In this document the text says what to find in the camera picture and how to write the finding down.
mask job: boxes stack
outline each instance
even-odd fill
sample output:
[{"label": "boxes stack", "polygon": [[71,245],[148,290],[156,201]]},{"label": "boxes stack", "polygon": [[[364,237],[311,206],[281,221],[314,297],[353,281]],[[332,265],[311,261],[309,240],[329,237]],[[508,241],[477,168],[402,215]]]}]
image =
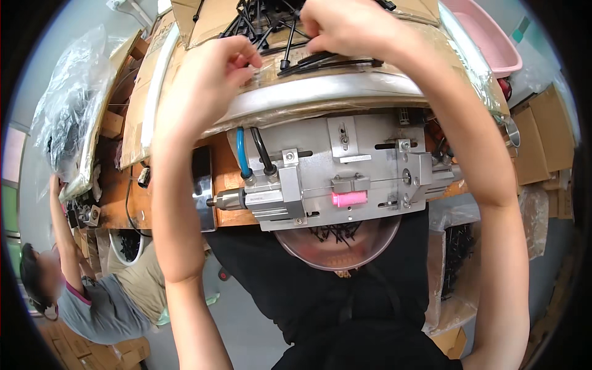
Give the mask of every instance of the boxes stack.
[{"label": "boxes stack", "polygon": [[575,140],[565,102],[551,84],[513,114],[521,141],[514,158],[518,185],[540,185],[549,197],[549,217],[571,218]]},{"label": "boxes stack", "polygon": [[140,370],[140,361],[150,355],[144,337],[105,346],[86,340],[62,321],[38,328],[56,359],[68,370]]}]

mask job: wall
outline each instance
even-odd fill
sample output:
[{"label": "wall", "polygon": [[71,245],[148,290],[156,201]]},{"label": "wall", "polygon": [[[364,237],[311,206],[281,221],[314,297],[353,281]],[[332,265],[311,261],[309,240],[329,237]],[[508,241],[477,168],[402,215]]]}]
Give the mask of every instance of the wall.
[{"label": "wall", "polygon": [[[137,2],[152,20],[156,18],[157,0]],[[105,3],[105,0],[71,0],[56,14],[40,37],[37,48],[31,52],[15,88],[7,115],[10,122],[31,126],[37,102],[47,88],[62,51],[90,28],[103,24],[107,34],[116,37],[128,37],[143,28],[132,15],[114,12]],[[123,10],[135,12],[130,4],[124,4]],[[51,248],[53,236],[50,232],[49,201],[45,196],[38,202],[37,194],[47,185],[50,173],[45,163],[40,161],[33,143],[34,138],[29,137],[22,159],[19,226],[22,242],[31,243],[38,251],[43,251]]]}]

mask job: metal plate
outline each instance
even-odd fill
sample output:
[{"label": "metal plate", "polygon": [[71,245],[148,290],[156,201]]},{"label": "metal plate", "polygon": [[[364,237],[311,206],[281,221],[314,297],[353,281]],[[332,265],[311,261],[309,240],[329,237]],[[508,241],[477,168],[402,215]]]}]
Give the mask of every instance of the metal plate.
[{"label": "metal plate", "polygon": [[[389,114],[354,116],[357,127],[357,143],[360,153],[372,156],[372,160],[363,162],[339,163],[333,160],[327,119],[313,118],[281,126],[260,130],[265,147],[270,156],[281,158],[282,150],[297,148],[299,152],[311,150],[313,155],[300,158],[301,184],[304,190],[304,208],[308,214],[318,212],[315,217],[308,217],[307,225],[294,224],[293,220],[263,221],[262,230],[282,230],[297,227],[322,226],[350,221],[370,220],[397,214],[410,213],[425,209],[425,200],[412,202],[410,208],[398,209],[397,149],[375,149],[376,144],[395,143],[396,139],[410,139],[417,145],[409,153],[425,152],[423,127],[404,127],[398,124],[398,118]],[[249,166],[253,170],[262,170],[255,143],[250,135],[245,135],[245,148]],[[281,160],[274,161],[278,167]],[[355,176],[358,173],[370,177],[371,188],[368,191],[368,203],[337,208],[331,199],[331,179],[336,175],[341,178]],[[393,202],[391,206],[379,207],[379,204]]]}]

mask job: cable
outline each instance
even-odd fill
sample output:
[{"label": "cable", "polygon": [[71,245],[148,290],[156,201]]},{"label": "cable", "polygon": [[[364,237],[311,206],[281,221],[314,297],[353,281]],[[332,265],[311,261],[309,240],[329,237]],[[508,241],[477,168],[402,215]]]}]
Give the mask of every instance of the cable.
[{"label": "cable", "polygon": [[257,127],[251,127],[251,134],[253,135],[253,141],[255,142],[255,146],[257,147],[257,151],[259,152],[259,156],[261,157],[261,162],[265,167],[263,171],[265,175],[270,175],[276,171],[276,167],[271,163],[269,159],[269,154],[267,154],[267,150],[265,149],[265,144],[263,144],[263,139],[261,138],[261,134],[259,133],[259,129]]},{"label": "cable", "polygon": [[134,166],[130,166],[130,181],[127,183],[127,192],[126,192],[126,215],[127,215],[127,220],[130,222],[130,225],[134,228],[134,230],[136,231],[136,233],[140,234],[141,236],[144,237],[152,237],[150,235],[146,235],[144,233],[142,233],[137,227],[136,225],[134,225],[134,222],[131,220],[130,217],[130,212],[127,210],[127,201],[130,199],[130,188],[131,188],[131,180],[134,177]]},{"label": "cable", "polygon": [[236,152],[239,157],[241,176],[247,178],[253,173],[253,170],[249,168],[249,162],[247,162],[247,156],[244,153],[244,129],[242,127],[236,129]]},{"label": "cable", "polygon": [[140,21],[140,20],[138,19],[138,17],[137,17],[135,14],[133,14],[133,13],[130,13],[130,12],[126,12],[126,11],[123,11],[123,10],[120,10],[120,9],[117,9],[117,11],[118,11],[118,12],[121,12],[121,13],[126,13],[126,14],[129,14],[129,15],[131,15],[132,17],[134,17],[134,18],[136,19],[136,21],[138,21],[138,23],[140,24],[140,26],[142,26],[143,28],[146,28],[146,25],[145,25],[145,24],[143,24],[143,23],[142,23],[142,21]]}]

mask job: coworker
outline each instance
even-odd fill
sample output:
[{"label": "coworker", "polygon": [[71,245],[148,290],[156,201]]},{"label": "coworker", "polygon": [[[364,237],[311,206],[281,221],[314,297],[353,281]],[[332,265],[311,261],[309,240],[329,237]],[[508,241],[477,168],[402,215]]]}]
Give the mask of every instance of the coworker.
[{"label": "coworker", "polygon": [[110,249],[110,274],[96,281],[72,237],[60,190],[58,177],[52,175],[49,201],[57,251],[37,253],[30,244],[22,249],[21,279],[33,306],[44,315],[55,306],[70,329],[95,343],[144,336],[166,307],[165,280],[153,244],[129,267]]},{"label": "coworker", "polygon": [[[427,307],[425,212],[403,220],[397,234],[408,243],[403,262],[395,263],[393,255],[404,248],[393,250],[392,244],[360,269],[375,294],[356,295],[345,315],[340,307],[348,306],[347,297],[337,304],[339,295],[326,292],[339,293],[347,279],[280,257],[289,256],[269,233],[219,230],[208,236],[214,253],[294,343],[274,369],[517,369],[529,335],[528,256],[511,161],[488,111],[421,35],[374,1],[308,0],[301,21],[313,37],[310,52],[384,60],[428,98],[479,205],[481,295],[473,352],[462,361],[449,360],[421,332]],[[166,124],[156,127],[152,141],[153,233],[181,369],[232,368],[205,304],[190,165],[196,140],[225,114],[238,87],[253,75],[244,67],[247,62],[262,66],[260,55],[241,36],[190,50],[159,111],[166,117],[159,122]],[[238,240],[236,247],[228,245]],[[233,258],[229,250],[240,254]],[[271,272],[248,266],[257,258],[263,260],[257,268]],[[305,302],[299,304],[300,298]]]}]

